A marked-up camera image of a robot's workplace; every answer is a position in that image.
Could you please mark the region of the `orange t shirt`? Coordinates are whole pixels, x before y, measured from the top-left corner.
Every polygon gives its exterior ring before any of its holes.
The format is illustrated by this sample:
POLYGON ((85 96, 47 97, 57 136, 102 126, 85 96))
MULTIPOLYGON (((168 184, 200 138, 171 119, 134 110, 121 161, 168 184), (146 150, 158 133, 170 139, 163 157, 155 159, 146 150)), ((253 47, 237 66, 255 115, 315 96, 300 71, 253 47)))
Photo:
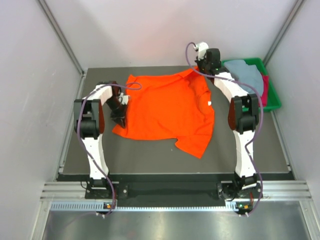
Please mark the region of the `orange t shirt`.
POLYGON ((112 132, 139 141, 176 139, 178 149, 200 159, 215 124, 205 77, 188 69, 172 75, 130 75, 127 82, 140 83, 142 88, 126 90, 126 124, 116 125, 112 132))

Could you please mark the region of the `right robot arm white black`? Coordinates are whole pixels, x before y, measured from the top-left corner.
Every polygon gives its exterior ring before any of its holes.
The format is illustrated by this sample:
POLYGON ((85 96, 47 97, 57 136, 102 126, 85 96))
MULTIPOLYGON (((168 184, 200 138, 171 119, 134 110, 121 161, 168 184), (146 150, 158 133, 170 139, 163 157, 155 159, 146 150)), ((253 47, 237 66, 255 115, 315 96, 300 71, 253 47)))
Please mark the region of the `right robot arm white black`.
POLYGON ((205 42, 196 44, 195 62, 200 73, 208 75, 229 102, 228 125, 236 142, 236 167, 233 192, 245 198, 257 185, 257 171, 253 164, 253 141, 259 123, 259 99, 245 91, 232 74, 222 66, 220 50, 205 42))

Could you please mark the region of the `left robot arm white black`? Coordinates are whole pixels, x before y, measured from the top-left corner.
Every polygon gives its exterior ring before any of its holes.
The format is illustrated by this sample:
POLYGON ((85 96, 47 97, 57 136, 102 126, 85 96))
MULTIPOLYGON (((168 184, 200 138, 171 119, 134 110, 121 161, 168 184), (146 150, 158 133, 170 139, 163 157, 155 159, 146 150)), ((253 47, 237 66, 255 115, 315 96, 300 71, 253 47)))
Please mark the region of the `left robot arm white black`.
POLYGON ((123 92, 123 88, 115 81, 99 82, 86 97, 73 102, 74 131, 89 161, 88 188, 96 188, 97 194, 105 199, 113 194, 114 187, 107 180, 109 168, 102 145, 105 131, 103 105, 109 107, 110 119, 124 128, 129 96, 123 92))

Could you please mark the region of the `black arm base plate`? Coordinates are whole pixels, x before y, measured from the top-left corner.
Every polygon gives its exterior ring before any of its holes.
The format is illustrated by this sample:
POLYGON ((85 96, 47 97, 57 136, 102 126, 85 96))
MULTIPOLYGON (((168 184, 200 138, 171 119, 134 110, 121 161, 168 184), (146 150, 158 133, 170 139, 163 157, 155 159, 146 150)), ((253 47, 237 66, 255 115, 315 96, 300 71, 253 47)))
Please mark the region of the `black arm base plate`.
POLYGON ((88 179, 85 199, 134 208, 222 207, 227 201, 257 200, 262 192, 256 176, 231 173, 111 174, 109 179, 88 179))

